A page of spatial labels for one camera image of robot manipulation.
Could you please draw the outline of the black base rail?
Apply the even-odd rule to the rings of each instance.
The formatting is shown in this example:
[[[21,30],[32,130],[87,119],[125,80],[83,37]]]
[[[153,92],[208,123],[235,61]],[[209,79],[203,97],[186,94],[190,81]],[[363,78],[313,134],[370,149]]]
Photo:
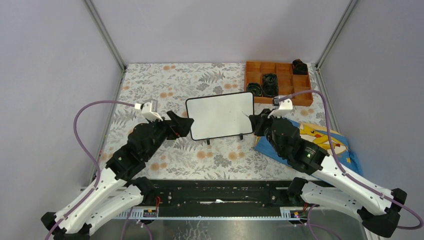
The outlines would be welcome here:
[[[278,217],[280,209],[309,207],[288,193],[290,180],[152,180],[153,190],[137,204],[162,218]]]

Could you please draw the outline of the small whiteboard black frame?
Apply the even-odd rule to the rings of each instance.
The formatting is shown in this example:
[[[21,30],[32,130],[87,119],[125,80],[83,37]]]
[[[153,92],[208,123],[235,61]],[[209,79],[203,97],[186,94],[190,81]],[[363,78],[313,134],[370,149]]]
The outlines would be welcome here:
[[[242,114],[254,114],[254,95],[236,92],[220,95],[192,97],[185,101],[187,117],[194,119],[190,129],[191,139],[239,137],[253,133],[251,122]]]

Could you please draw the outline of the left aluminium frame post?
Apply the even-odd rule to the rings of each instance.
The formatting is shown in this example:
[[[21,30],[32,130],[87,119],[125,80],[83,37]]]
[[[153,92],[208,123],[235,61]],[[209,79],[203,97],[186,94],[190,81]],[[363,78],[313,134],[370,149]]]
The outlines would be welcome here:
[[[100,13],[98,12],[95,3],[93,0],[82,0],[83,4],[85,5],[88,14],[92,18],[99,34],[101,35],[104,43],[106,44],[107,48],[109,49],[112,57],[114,58],[116,64],[118,65],[119,69],[122,72],[125,72],[126,70],[126,64],[119,53],[118,48],[116,47],[109,31],[107,30],[106,25],[104,24],[104,21],[102,20]]]

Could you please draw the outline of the orange compartment tray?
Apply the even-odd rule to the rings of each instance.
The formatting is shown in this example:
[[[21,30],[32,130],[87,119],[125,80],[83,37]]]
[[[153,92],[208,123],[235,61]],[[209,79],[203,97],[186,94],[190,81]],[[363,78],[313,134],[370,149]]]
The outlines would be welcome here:
[[[277,77],[277,86],[279,95],[290,95],[298,92],[312,90],[310,74],[297,74],[294,73],[293,64],[290,62],[270,62],[270,61],[247,61],[245,63],[245,78],[244,78],[244,90],[245,92],[251,92],[248,90],[248,85],[255,86],[254,89],[258,89],[259,86],[263,86],[264,76],[266,74],[275,74]],[[258,96],[258,93],[254,93],[253,101],[257,104],[272,104],[272,97]],[[313,103],[312,93],[304,93],[292,98],[294,106],[305,106],[309,107]]]

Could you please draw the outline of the black item in tray middle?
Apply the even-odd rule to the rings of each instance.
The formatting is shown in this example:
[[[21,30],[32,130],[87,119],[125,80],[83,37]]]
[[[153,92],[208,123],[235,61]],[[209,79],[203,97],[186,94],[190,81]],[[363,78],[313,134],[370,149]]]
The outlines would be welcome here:
[[[273,98],[279,94],[278,76],[267,73],[262,76],[262,96]]]

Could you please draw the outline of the black item in tray left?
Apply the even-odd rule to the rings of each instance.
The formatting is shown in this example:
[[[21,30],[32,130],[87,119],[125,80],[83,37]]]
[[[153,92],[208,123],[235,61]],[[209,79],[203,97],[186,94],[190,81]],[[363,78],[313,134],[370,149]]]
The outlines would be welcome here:
[[[246,86],[246,91],[253,94],[254,97],[262,97],[262,85],[257,82],[250,82]]]

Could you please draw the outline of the right aluminium frame post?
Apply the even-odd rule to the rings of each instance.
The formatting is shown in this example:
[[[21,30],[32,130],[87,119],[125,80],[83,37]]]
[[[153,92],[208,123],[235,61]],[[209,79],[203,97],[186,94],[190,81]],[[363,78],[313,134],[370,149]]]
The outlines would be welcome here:
[[[360,1],[359,0],[350,0],[346,9],[344,10],[339,22],[337,23],[328,43],[326,44],[322,54],[318,58],[317,62],[315,63],[315,67],[317,69],[320,69],[324,62],[326,61],[328,55],[330,54],[332,48],[336,44],[336,41],[338,40],[340,34],[342,33],[342,30],[344,29],[346,23],[350,19],[351,15],[353,14],[356,6],[358,5]]]

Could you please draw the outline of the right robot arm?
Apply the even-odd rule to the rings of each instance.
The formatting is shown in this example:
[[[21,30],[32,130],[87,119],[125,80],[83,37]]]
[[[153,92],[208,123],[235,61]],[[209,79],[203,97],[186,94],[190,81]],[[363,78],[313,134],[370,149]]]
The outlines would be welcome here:
[[[407,198],[405,191],[379,186],[351,171],[326,149],[303,139],[301,130],[288,119],[271,116],[268,109],[248,118],[253,133],[265,137],[276,155],[290,167],[337,188],[330,193],[319,192],[318,186],[297,177],[286,193],[291,205],[306,202],[332,207],[384,238],[392,237],[399,228],[400,211]]]

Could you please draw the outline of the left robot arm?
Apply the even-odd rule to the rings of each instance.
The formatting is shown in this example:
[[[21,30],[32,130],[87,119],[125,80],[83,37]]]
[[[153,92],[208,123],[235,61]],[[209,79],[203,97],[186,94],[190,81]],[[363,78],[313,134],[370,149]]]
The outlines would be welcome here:
[[[55,240],[88,240],[123,211],[155,200],[146,177],[134,178],[166,140],[186,137],[194,119],[167,112],[168,119],[151,118],[136,125],[127,143],[107,161],[96,179],[68,206],[41,217]]]

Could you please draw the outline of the black item in tray corner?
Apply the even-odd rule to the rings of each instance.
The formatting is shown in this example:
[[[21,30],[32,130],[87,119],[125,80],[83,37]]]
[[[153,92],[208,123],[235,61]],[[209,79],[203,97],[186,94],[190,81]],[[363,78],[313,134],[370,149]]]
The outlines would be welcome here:
[[[292,61],[292,72],[294,75],[308,75],[308,65],[300,59]]]

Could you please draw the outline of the aluminium frame post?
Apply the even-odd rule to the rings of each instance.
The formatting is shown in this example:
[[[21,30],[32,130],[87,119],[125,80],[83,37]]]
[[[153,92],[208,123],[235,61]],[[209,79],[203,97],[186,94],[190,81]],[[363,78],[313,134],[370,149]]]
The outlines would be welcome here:
[[[107,30],[106,25],[104,24],[104,21],[102,20],[100,13],[98,12],[95,3],[93,0],[82,0],[83,4],[85,5],[88,14],[92,18],[99,34],[101,35],[104,43],[106,44],[107,48],[109,49],[112,57],[114,58],[116,64],[118,65],[119,69],[122,72],[125,72],[126,70],[126,64],[119,53],[118,48],[116,47],[109,31]]]
[[[320,69],[324,62],[326,61],[328,55],[330,54],[332,48],[336,44],[336,41],[338,40],[340,34],[342,33],[342,30],[344,29],[346,23],[350,19],[351,15],[353,14],[356,6],[358,5],[360,1],[359,0],[350,0],[346,9],[344,10],[339,22],[337,23],[328,43],[326,44],[322,54],[318,58],[317,62],[315,63],[315,67],[317,69]]]

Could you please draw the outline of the blue pikachu cloth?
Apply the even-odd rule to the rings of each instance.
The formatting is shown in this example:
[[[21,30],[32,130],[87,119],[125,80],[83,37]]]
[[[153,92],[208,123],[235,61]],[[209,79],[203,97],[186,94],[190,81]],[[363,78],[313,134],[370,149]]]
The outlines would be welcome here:
[[[333,145],[334,151],[338,156],[341,164],[346,168],[352,170],[358,175],[363,175],[363,169],[356,154],[349,149],[349,144],[345,136],[338,132],[331,131],[331,141],[329,141],[327,129],[312,123],[290,121],[295,127],[299,128],[300,136],[302,139],[317,144],[319,147],[325,149],[330,155],[332,154],[330,144]],[[266,137],[261,136],[256,138],[256,145],[254,150],[272,158],[280,164],[288,166],[286,159],[279,157],[271,144],[267,141]]]

